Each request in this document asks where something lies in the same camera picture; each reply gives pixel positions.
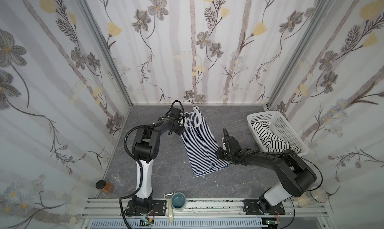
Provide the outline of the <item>blue white striped tank top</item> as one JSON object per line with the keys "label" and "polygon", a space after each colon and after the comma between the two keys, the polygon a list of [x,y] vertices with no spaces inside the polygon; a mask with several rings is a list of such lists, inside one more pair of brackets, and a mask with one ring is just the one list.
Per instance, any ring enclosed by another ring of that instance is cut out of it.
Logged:
{"label": "blue white striped tank top", "polygon": [[216,156],[219,145],[211,132],[199,107],[193,107],[186,113],[188,118],[181,134],[189,162],[195,177],[220,171],[229,167],[229,163]]}

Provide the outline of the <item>black white striped tank top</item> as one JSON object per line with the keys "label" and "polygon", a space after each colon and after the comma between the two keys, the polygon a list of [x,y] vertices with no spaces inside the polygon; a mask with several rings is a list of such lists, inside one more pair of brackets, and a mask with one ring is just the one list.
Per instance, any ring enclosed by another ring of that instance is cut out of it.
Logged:
{"label": "black white striped tank top", "polygon": [[271,122],[269,120],[258,120],[253,123],[252,128],[267,152],[282,153],[288,149],[295,151],[297,154],[302,152],[301,149],[292,146],[289,142],[274,134],[271,130]]}

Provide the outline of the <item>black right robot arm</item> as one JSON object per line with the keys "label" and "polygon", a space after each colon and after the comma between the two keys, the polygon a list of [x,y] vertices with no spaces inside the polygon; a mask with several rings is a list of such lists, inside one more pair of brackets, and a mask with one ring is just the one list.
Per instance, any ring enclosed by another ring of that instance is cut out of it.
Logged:
{"label": "black right robot arm", "polygon": [[276,173],[279,183],[259,197],[259,209],[264,214],[286,199],[300,197],[317,180],[311,167],[290,149],[282,153],[243,149],[233,136],[225,135],[216,156],[233,165],[258,166]]}

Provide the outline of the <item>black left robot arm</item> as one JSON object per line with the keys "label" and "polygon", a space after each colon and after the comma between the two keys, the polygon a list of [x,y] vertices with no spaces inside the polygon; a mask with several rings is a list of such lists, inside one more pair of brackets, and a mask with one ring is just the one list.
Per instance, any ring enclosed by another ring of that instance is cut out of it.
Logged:
{"label": "black left robot arm", "polygon": [[185,112],[170,108],[168,112],[152,124],[137,129],[132,146],[132,154],[137,164],[137,192],[135,197],[149,199],[152,196],[152,170],[155,158],[160,151],[161,136],[165,133],[181,135],[184,132]]}

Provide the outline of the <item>white plastic laundry basket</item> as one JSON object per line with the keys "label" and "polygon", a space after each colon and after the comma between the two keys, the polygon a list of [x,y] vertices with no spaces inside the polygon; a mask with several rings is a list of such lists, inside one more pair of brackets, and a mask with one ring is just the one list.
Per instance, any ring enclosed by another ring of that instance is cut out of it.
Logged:
{"label": "white plastic laundry basket", "polygon": [[256,130],[253,128],[253,124],[256,121],[266,120],[270,122],[269,128],[274,135],[280,137],[285,142],[290,143],[290,146],[301,149],[301,151],[298,153],[300,157],[309,153],[310,149],[306,146],[304,141],[300,138],[295,129],[282,115],[282,113],[278,111],[259,112],[247,116],[249,130],[254,140],[257,142],[260,150],[266,151],[266,148],[264,145],[262,145],[262,141]]}

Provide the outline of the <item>teal mug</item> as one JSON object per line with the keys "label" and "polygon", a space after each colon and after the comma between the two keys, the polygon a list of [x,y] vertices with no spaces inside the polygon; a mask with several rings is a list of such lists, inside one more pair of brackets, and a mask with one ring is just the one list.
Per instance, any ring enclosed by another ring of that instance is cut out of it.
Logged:
{"label": "teal mug", "polygon": [[174,193],[171,197],[172,209],[178,212],[182,211],[185,208],[186,202],[186,196],[181,192]]}

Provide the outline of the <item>cream vegetable peeler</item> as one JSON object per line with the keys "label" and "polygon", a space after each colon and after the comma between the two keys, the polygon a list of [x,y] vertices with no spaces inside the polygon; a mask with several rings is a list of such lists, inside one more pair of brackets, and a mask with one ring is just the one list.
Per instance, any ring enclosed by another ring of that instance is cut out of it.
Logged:
{"label": "cream vegetable peeler", "polygon": [[168,218],[170,224],[174,222],[174,214],[173,214],[173,208],[172,208],[172,196],[175,194],[175,192],[164,194],[164,200],[166,200],[168,205]]}

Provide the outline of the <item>clear jar with metal lid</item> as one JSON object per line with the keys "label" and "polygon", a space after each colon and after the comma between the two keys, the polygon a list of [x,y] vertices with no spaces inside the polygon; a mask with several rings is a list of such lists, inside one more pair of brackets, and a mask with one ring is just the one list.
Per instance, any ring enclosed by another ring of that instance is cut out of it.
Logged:
{"label": "clear jar with metal lid", "polygon": [[310,192],[303,193],[300,197],[295,198],[295,202],[301,208],[309,208],[317,204],[324,204],[329,200],[328,194],[322,189],[311,188]]}

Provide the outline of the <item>spice jar with dark lid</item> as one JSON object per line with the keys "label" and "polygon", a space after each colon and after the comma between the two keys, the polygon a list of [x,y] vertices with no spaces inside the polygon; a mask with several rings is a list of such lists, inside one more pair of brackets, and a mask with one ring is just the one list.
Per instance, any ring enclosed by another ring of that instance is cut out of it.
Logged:
{"label": "spice jar with dark lid", "polygon": [[112,193],[114,190],[114,185],[105,181],[105,180],[99,180],[95,184],[96,188],[100,190],[103,193]]}

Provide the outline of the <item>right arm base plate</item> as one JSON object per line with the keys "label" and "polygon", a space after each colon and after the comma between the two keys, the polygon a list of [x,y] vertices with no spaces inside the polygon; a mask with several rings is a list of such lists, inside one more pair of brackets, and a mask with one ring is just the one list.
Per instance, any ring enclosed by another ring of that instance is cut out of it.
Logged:
{"label": "right arm base plate", "polygon": [[245,212],[247,216],[281,216],[286,214],[282,203],[279,203],[276,206],[271,206],[264,200],[250,199],[243,200],[243,203],[243,212]]}

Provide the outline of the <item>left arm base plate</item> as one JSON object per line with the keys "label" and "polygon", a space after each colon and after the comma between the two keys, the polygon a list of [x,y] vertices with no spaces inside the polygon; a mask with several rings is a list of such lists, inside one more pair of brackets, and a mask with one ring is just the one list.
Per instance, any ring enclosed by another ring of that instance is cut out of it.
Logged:
{"label": "left arm base plate", "polygon": [[124,210],[125,216],[165,216],[167,209],[166,200],[130,200]]}

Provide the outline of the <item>aluminium frame rail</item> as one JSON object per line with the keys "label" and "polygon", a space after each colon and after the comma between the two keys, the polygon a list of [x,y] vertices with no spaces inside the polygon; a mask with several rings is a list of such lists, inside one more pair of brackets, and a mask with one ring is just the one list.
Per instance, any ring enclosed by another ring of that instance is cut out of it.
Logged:
{"label": "aluminium frame rail", "polygon": [[[243,198],[188,199],[182,211],[174,211],[174,218],[246,218]],[[327,217],[329,214],[323,204],[314,204],[301,208],[294,199],[283,202],[284,215],[280,219],[291,217]],[[121,219],[121,210],[117,199],[89,199],[81,213],[81,219]]]}

